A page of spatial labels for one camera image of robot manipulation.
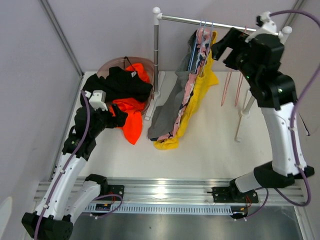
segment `pink basket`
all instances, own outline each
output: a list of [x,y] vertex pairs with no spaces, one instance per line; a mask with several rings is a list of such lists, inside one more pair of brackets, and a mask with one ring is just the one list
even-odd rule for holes
[[[130,60],[131,64],[140,63],[143,65],[144,70],[146,71],[146,73],[148,74],[148,76],[150,78],[150,84],[152,84],[152,86],[153,86],[154,85],[154,63],[151,60],[143,58],[143,57],[129,56],[128,59]],[[100,67],[100,69],[98,70],[98,72],[96,74],[99,78],[101,76],[106,78],[109,75],[109,68],[120,67],[122,69],[126,69],[127,67],[130,66],[130,63],[128,62],[127,59],[125,59],[125,57],[118,57],[118,58],[115,58],[115,59],[105,63],[102,67]],[[152,89],[150,96],[147,100],[147,103],[146,103],[143,111],[141,112],[141,114],[146,113],[146,111],[150,105],[150,101],[153,98],[154,98],[154,94],[153,94],[153,89]]]

